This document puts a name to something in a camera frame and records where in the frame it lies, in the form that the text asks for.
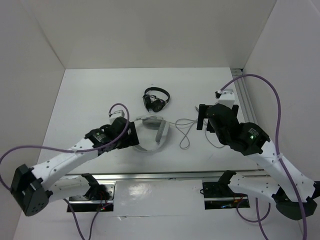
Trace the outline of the white grey headphones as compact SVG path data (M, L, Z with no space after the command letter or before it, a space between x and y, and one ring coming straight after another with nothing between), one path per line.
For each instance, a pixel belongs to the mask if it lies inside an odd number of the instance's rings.
M134 146L136 151L155 152L166 142L170 123L163 117L154 114L142 115L138 116L134 123L139 140L139 144Z

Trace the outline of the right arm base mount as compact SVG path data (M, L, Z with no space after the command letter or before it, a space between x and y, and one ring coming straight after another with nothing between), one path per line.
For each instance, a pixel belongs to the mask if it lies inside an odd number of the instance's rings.
M206 210L249 208L248 196L243 193L234 193L226 185L220 182L203 182L199 190L204 197Z

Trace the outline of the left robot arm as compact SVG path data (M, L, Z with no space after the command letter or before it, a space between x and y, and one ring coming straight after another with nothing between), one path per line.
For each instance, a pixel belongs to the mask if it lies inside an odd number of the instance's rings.
M110 194L90 173L74 178L66 175L104 153L139 144L134 122L117 117L88 132L73 147L41 164L23 164L14 173L10 193L27 216L34 216L49 203L74 196L107 202Z

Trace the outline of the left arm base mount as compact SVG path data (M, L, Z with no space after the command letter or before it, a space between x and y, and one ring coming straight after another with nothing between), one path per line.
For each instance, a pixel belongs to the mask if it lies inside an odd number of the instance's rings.
M87 198L85 195L76 195L68 198L75 213L93 213L100 209L101 212L114 211L114 197L116 182L99 181L105 190L99 190L95 196Z

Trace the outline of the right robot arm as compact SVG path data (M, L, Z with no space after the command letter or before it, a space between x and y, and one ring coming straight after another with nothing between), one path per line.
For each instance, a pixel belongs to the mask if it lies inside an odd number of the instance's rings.
M238 105L229 108L220 103L199 105L197 129L202 130L204 120L207 120L207 131L216 134L222 145L253 160L275 183L254 182L227 170L218 180L220 194L245 194L264 199L275 204L282 215L295 221L302 219L301 210L307 217L313 215L318 206L314 199L320 196L320 183L306 177L278 154L275 144L261 127L252 122L239 122L238 108Z

